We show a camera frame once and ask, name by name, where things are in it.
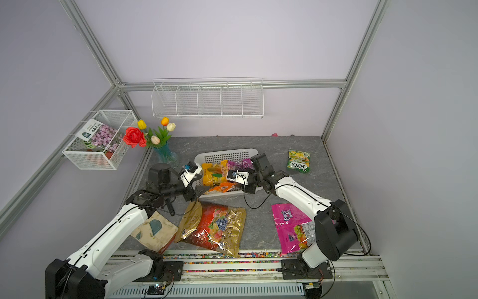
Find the purple grape candy bag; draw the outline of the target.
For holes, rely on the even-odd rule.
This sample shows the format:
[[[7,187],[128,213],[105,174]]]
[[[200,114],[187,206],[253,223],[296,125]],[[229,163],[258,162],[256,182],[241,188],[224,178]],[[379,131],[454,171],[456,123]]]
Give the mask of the purple grape candy bag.
[[[241,161],[228,161],[227,162],[228,170],[245,172],[248,169],[254,170],[253,163],[251,159],[243,159]]]

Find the yellow mango candy bag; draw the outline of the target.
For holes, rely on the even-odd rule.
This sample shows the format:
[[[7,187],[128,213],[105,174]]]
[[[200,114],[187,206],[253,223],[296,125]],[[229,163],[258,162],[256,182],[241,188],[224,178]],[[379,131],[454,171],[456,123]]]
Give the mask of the yellow mango candy bag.
[[[221,183],[226,183],[228,170],[229,165],[227,160],[223,160],[220,163],[215,164],[203,163],[203,185],[208,187],[214,187],[220,185]]]

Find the white plastic perforated basket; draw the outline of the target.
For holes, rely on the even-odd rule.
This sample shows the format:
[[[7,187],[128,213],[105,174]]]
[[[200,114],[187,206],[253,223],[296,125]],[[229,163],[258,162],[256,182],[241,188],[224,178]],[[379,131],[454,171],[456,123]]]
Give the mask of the white plastic perforated basket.
[[[198,154],[194,158],[194,162],[197,164],[219,164],[223,160],[238,162],[244,159],[249,159],[257,154],[258,151],[254,148],[215,151]],[[240,188],[233,188],[226,193],[205,193],[200,198],[206,199],[225,196],[240,196],[242,194],[243,191]]]

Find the orange Fox's candy bag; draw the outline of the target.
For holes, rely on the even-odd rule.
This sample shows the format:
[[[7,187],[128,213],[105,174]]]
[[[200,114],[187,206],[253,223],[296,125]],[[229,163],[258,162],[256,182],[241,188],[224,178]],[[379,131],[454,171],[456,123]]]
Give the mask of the orange Fox's candy bag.
[[[207,194],[222,194],[229,192],[230,190],[236,187],[236,183],[232,182],[224,182],[220,183],[218,186],[214,186],[213,188],[209,189]]]

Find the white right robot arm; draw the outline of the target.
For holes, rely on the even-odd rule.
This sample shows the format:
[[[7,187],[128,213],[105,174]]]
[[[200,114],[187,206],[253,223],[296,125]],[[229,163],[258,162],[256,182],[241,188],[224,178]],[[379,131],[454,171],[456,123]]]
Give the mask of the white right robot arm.
[[[230,171],[228,178],[241,184],[245,193],[253,194],[262,187],[266,193],[287,200],[314,222],[316,241],[301,254],[309,268],[338,260],[359,241],[359,226],[344,201],[323,198],[289,174],[275,171],[265,154],[253,156],[251,162],[253,169],[235,174]]]

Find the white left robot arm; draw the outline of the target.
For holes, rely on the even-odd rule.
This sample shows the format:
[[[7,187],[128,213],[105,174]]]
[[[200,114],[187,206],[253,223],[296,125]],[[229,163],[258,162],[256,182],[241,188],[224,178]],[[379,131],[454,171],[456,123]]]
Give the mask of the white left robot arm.
[[[181,277],[182,266],[177,262],[168,267],[163,256],[144,249],[131,260],[110,270],[105,264],[120,245],[149,217],[177,196],[194,204],[205,188],[194,187],[201,178],[202,168],[190,162],[179,173],[168,164],[156,164],[150,169],[150,182],[143,190],[132,194],[118,214],[81,249],[67,259],[56,259],[46,268],[45,297],[47,299],[105,299],[115,291],[138,279],[149,279],[162,285]]]

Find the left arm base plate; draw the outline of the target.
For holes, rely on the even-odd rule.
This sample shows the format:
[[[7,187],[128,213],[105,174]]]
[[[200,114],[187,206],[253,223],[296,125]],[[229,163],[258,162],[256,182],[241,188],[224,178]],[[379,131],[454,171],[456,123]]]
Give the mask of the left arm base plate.
[[[180,282],[183,270],[183,262],[155,262],[149,274],[136,279],[134,282]]]

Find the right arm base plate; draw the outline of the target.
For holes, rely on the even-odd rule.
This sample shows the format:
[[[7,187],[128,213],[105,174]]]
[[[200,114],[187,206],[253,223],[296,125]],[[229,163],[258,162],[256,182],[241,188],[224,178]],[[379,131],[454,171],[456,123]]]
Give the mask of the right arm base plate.
[[[332,268],[327,262],[310,268],[305,262],[298,259],[281,260],[280,273],[284,280],[323,280],[333,277]]]

